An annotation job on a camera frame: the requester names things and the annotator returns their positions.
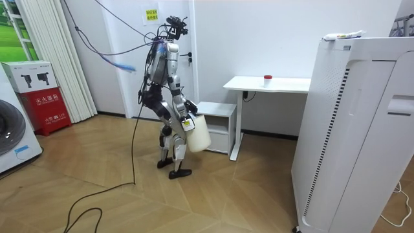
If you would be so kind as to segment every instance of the power cord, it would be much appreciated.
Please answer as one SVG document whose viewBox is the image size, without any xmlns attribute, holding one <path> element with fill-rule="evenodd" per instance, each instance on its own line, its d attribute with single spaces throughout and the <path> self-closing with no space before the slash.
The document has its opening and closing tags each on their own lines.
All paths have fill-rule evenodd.
<svg viewBox="0 0 414 233">
<path fill-rule="evenodd" d="M 98 0 L 95 0 L 100 6 L 102 6 L 103 9 L 105 9 L 106 11 L 108 11 L 111 15 L 113 15 L 115 18 L 117 18 L 119 21 L 123 22 L 125 25 L 127 25 L 129 28 L 131 28 L 132 30 L 134 30 L 135 32 L 138 32 L 141 36 L 143 36 L 144 38 L 148 38 L 148 39 L 154 39 L 154 38 L 149 38 L 147 37 L 147 34 L 143 34 L 140 31 L 138 31 L 137 29 L 133 28 L 131 25 L 127 24 L 124 20 L 120 19 L 118 16 L 116 16 L 114 13 L 112 13 L 108 8 L 106 8 L 105 6 L 103 6 L 102 3 L 100 3 Z"/>
<path fill-rule="evenodd" d="M 104 190 L 104 191 L 100 191 L 100 192 L 96 192 L 96 193 L 93 193 L 93 194 L 89 194 L 89 195 L 86 195 L 86 196 L 83 196 L 83 197 L 81 197 L 81 198 L 79 198 L 77 201 L 75 201 L 73 204 L 72 204 L 72 206 L 71 206 L 71 208 L 69 209 L 69 213 L 67 214 L 67 222 L 66 222 L 66 227 L 65 227 L 65 230 L 63 231 L 63 233 L 68 233 L 71 229 L 72 229 L 72 227 L 79 221 L 79 219 L 84 215 L 84 214 L 86 214 L 86 213 L 88 213 L 88 212 L 90 212 L 90 211 L 93 211 L 93 210 L 97 210 L 97 211 L 99 211 L 99 219 L 98 219 L 98 221 L 96 222 L 96 225 L 95 225 L 95 230 L 94 230 L 94 233 L 97 233 L 98 232 L 98 226 L 99 226 L 99 223 L 100 223 L 100 221 L 101 221 L 101 218 L 102 218 L 102 216 L 103 216 L 103 214 L 104 214 L 104 211 L 100 208 L 100 207 L 93 207 L 93 208 L 89 208 L 89 209 L 87 209 L 87 210 L 85 210 L 85 211 L 83 211 L 76 219 L 75 219 L 75 221 L 72 223 L 72 224 L 70 224 L 70 222 L 71 222 L 71 213 L 72 213 L 72 210 L 73 210 L 73 208 L 74 208 L 74 206 L 76 205 L 76 203 L 78 203 L 78 202 L 80 202 L 81 200 L 83 200 L 83 199 L 85 199 L 85 198 L 88 198 L 88 197 L 92 197 L 92 196 L 94 196 L 94 195 L 98 195 L 98 194 L 102 194 L 102 193 L 105 193 L 105 192 L 108 192 L 108 191 L 111 191 L 111 190 L 114 190 L 114 189 L 116 189 L 116 188 L 119 188 L 119 187 L 121 187 L 121 186 L 124 186 L 124 185 L 128 185 L 128 184 L 133 184 L 133 185 L 135 185 L 136 184 L 136 181 L 135 181 L 135 165 L 134 165 L 134 141 L 135 141 L 135 133 L 136 133 L 136 127 L 138 126 L 138 121 L 139 121 L 139 119 L 140 119 L 140 116 L 141 116 L 141 112 L 142 112 L 142 107 L 143 107 L 144 105 L 141 105 L 141 108 L 140 108 L 140 112 L 139 112 L 139 114 L 138 114 L 138 118 L 136 119 L 136 123 L 135 123 L 135 128 L 134 128 L 134 133 L 133 133 L 133 136 L 132 136 L 132 141 L 131 141 L 131 162 L 132 162 L 132 174 L 133 174 L 133 182 L 128 182 L 128 183 L 124 183 L 124 184 L 119 184 L 119 185 L 117 185 L 117 186 L 115 186 L 115 187 L 112 187 L 112 188 L 108 188 L 108 189 L 106 189 L 106 190 Z"/>
<path fill-rule="evenodd" d="M 141 33 L 141 32 L 139 32 L 137 29 L 135 29 L 135 28 L 133 28 L 133 27 L 131 27 L 131 25 L 129 25 L 129 24 L 127 24 L 125 21 L 123 21 L 122 19 L 120 19 L 118 16 L 116 16 L 116 15 L 114 15 L 110 10 L 108 10 L 106 7 L 104 7 L 99 1 L 97 1 L 97 0 L 95 0 L 100 6 L 102 6 L 104 9 L 106 9 L 109 13 L 111 13 L 114 17 L 116 17 L 117 19 L 119 19 L 121 22 L 123 22 L 123 23 L 125 23 L 127 26 L 129 26 L 130 28 L 132 28 L 134 31 L 136 31 L 136 32 L 138 32 L 139 34 L 141 34 L 141 35 L 143 35 L 143 37 L 144 37 L 144 41 L 145 41 L 145 38 L 149 38 L 149 37 L 147 37 L 147 35 L 148 34 L 150 34 L 150 33 L 152 33 L 152 32 L 150 32 L 150 33 L 147 33 L 147 34 L 143 34 L 143 33 Z M 73 22 L 73 25 L 74 25 L 74 28 L 75 28 L 75 30 L 76 30 L 76 32 L 78 33 L 78 35 L 79 35 L 79 37 L 80 37 L 80 39 L 82 40 L 82 42 L 83 42 L 83 44 L 90 50 L 90 51 L 92 51 L 93 53 L 96 53 L 96 54 L 98 54 L 104 61 L 106 61 L 107 63 L 109 63 L 109 64 L 111 64 L 111 65 L 113 65 L 113 66 L 115 66 L 115 67 L 117 67 L 117 68 L 119 68 L 119 69 L 123 69 L 123 70 L 125 70 L 125 71 L 129 71 L 129 72 L 131 72 L 131 71 L 135 71 L 135 68 L 134 67 L 132 67 L 132 66 L 130 66 L 130 65 L 122 65 L 122 64 L 117 64 L 117 63 L 115 63 L 115 62 L 113 62 L 113 61 L 110 61 L 110 60 L 108 60 L 105 56 L 115 56 L 115 55 L 121 55 L 121 54 L 125 54 L 125 53 L 128 53 L 128 52 L 131 52 L 131 51 L 134 51 L 134 50 L 136 50 L 136 49 L 139 49 L 139 48 L 142 48 L 142 47 L 144 47 L 144 46 L 146 46 L 146 45 L 152 45 L 152 44 L 154 44 L 154 43 L 158 43 L 159 41 L 161 41 L 161 40 L 156 40 L 155 38 L 149 38 L 149 39 L 152 39 L 153 41 L 152 42 L 149 42 L 149 43 L 145 43 L 145 44 L 143 44 L 143 45 L 140 45 L 140 46 L 137 46 L 137 47 L 135 47 L 135 48 L 132 48 L 132 49 L 129 49 L 129 50 L 127 50 L 127 51 L 123 51 L 123 52 L 116 52 L 116 53 L 102 53 L 102 52 L 99 52 L 98 51 L 98 49 L 96 49 L 93 45 L 92 45 L 92 43 L 89 41 L 89 38 L 86 36 L 86 34 L 79 28 L 79 26 L 76 24 L 76 22 L 75 22 L 75 20 L 74 20 L 74 18 L 73 18 L 73 15 L 72 15 L 72 12 L 71 12 L 71 10 L 70 10 L 70 8 L 69 8 L 69 6 L 68 6 L 68 4 L 67 4 L 67 2 L 66 2 L 66 0 L 63 0 L 63 2 L 65 3 L 65 6 L 66 6 L 66 8 L 67 8 L 67 10 L 68 10 L 68 13 L 69 13 L 69 15 L 70 15 L 70 17 L 71 17 L 71 19 L 72 19 L 72 22 Z"/>
<path fill-rule="evenodd" d="M 381 215 L 381 217 L 385 220 L 385 221 L 387 221 L 389 224 L 391 224 L 391 225 L 393 225 L 394 227 L 402 227 L 403 225 L 404 225 L 404 222 L 407 220 L 407 218 L 411 215 L 411 212 L 412 212 L 412 209 L 411 209 L 411 207 L 409 206 L 409 204 L 408 204 L 408 201 L 409 201 L 409 197 L 408 197 L 408 195 L 405 193 L 405 192 L 403 192 L 402 191 L 402 188 L 401 188 L 401 182 L 399 181 L 398 182 L 398 186 L 397 187 L 395 187 L 395 189 L 397 189 L 396 191 L 393 191 L 393 193 L 395 193 L 395 194 L 398 194 L 398 193 L 402 193 L 402 194 L 404 194 L 406 197 L 407 197 L 407 201 L 406 201 L 406 206 L 408 207 L 408 210 L 409 210 L 409 212 L 408 212 L 408 215 L 402 220 L 402 222 L 401 222 L 401 224 L 399 224 L 399 225 L 397 225 L 397 224 L 394 224 L 394 223 L 392 223 L 392 222 L 390 222 L 388 219 L 386 219 L 383 215 Z"/>
<path fill-rule="evenodd" d="M 254 94 L 253 94 L 253 97 L 251 98 L 251 99 L 249 99 L 249 100 L 245 100 L 245 99 L 243 99 L 243 101 L 245 102 L 245 103 L 249 103 L 250 101 L 252 101 L 253 99 L 254 99 L 254 97 L 256 96 L 256 92 L 254 92 Z"/>
<path fill-rule="evenodd" d="M 8 177 L 9 175 L 12 175 L 13 173 L 18 172 L 18 171 L 19 171 L 19 170 L 21 170 L 22 168 L 27 167 L 27 165 L 32 164 L 34 161 L 36 161 L 36 160 L 40 157 L 40 155 L 41 155 L 41 154 L 43 154 L 43 152 L 45 151 L 45 149 L 44 149 L 43 147 L 40 147 L 40 148 L 41 148 L 41 153 L 40 153 L 38 156 L 36 156 L 36 157 L 34 157 L 34 158 L 31 158 L 31 159 L 29 159 L 29 160 L 25 161 L 25 163 L 24 163 L 24 164 L 21 164 L 21 165 L 20 165 L 18 168 L 16 168 L 14 171 L 12 171 L 12 172 L 8 173 L 7 175 L 5 175 L 5 176 L 3 176 L 3 177 L 0 177 L 0 181 L 1 181 L 2 179 L 4 179 L 4 178 Z"/>
</svg>

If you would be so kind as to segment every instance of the small red object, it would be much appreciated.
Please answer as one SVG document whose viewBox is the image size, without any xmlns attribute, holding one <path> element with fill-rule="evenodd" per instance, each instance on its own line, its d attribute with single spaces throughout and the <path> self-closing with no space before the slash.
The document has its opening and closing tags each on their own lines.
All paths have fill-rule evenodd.
<svg viewBox="0 0 414 233">
<path fill-rule="evenodd" d="M 19 96 L 35 134 L 49 136 L 53 131 L 72 125 L 59 87 L 21 93 Z"/>
</svg>

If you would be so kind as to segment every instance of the washing machine door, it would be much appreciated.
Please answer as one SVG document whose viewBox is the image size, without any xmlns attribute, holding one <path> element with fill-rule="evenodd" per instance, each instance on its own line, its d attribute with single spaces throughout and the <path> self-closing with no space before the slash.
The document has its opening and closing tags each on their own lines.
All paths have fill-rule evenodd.
<svg viewBox="0 0 414 233">
<path fill-rule="evenodd" d="M 26 121 L 12 104 L 0 100 L 0 156 L 12 150 L 23 138 Z"/>
</svg>

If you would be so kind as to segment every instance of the white air purifier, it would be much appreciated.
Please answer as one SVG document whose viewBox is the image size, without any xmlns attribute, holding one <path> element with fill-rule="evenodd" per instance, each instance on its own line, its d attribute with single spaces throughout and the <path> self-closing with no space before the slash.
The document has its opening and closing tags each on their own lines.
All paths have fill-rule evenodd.
<svg viewBox="0 0 414 233">
<path fill-rule="evenodd" d="M 321 41 L 292 180 L 302 233 L 368 233 L 414 154 L 414 38 Z"/>
</svg>

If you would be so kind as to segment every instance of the window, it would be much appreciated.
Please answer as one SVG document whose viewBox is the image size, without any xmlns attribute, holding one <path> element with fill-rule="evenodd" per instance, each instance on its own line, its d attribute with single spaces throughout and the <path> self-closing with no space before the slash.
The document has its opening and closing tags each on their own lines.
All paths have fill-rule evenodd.
<svg viewBox="0 0 414 233">
<path fill-rule="evenodd" d="M 38 60 L 14 0 L 0 0 L 0 61 Z"/>
</svg>

